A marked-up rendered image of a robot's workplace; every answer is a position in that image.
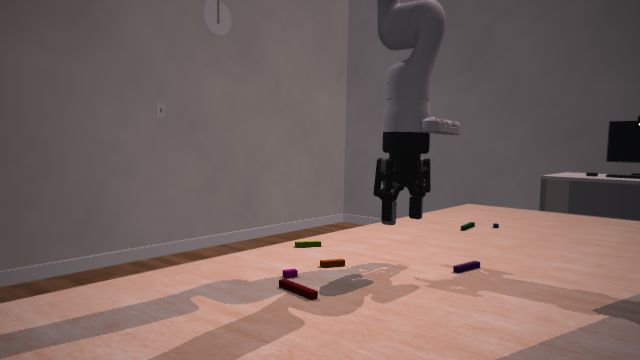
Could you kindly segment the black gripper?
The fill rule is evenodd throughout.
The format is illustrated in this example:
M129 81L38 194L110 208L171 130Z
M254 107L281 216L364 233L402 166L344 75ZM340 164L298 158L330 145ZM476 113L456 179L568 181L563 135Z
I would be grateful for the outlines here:
M396 199L404 187L412 196L409 217L422 218L423 197L430 192L430 159L420 155L429 152L429 142L430 133L383 132L382 149L389 159L377 159L374 184L374 196L382 200L382 224L395 225Z

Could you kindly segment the purple rod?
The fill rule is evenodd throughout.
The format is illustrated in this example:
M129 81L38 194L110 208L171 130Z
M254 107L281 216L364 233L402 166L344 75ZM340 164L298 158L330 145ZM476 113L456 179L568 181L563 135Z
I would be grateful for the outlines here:
M459 273L467 272L467 271L478 269L478 268L480 268L480 262L472 261L472 262L453 266L453 272L459 274Z

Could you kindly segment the orange rod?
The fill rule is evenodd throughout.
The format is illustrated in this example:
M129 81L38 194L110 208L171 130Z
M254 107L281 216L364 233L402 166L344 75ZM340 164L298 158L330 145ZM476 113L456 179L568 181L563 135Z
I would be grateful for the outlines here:
M320 260L320 267L322 268L341 266L345 266L344 259Z

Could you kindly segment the small magenta block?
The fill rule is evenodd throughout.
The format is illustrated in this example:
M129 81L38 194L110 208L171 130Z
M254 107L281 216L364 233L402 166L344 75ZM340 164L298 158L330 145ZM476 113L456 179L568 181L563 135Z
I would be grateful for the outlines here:
M285 279L286 278L298 277L298 270L296 270L296 269L283 270L283 277Z

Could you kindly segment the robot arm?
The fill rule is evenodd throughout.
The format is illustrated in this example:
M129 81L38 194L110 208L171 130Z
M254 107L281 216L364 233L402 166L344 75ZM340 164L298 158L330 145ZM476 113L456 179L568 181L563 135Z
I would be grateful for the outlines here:
M408 59L387 72L383 132L459 135L458 122L430 113L431 75L445 24L444 10L436 0L404 4L377 0L377 30L383 45L390 50L414 48Z

